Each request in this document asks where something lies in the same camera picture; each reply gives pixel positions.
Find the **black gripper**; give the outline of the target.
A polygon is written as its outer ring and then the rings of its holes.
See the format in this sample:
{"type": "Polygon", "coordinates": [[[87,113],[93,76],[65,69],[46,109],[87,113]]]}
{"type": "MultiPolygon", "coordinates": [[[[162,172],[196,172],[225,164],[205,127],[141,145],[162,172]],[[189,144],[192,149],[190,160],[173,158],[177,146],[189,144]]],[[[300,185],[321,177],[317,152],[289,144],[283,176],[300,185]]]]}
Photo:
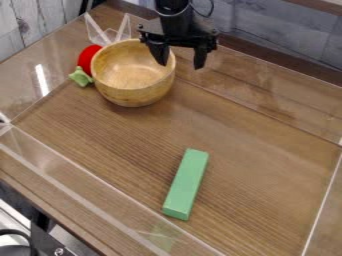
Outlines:
{"type": "Polygon", "coordinates": [[[164,22],[161,18],[138,25],[141,41],[148,45],[156,61],[166,66],[170,46],[194,49],[194,68],[202,69],[208,54],[217,49],[218,30],[210,19],[193,19],[190,23],[164,22]]]}

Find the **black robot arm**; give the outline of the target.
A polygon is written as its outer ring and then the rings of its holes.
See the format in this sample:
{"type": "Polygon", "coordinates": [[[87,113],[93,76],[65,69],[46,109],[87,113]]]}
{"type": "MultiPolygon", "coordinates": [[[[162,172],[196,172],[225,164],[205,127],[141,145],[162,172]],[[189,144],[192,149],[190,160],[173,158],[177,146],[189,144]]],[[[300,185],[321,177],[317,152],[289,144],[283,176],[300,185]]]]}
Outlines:
{"type": "Polygon", "coordinates": [[[150,49],[156,61],[166,66],[170,47],[194,49],[194,69],[202,69],[208,54],[218,48],[220,31],[216,28],[212,15],[214,0],[210,0],[210,10],[202,13],[197,10],[193,0],[156,0],[158,17],[138,25],[141,42],[150,49]]]}

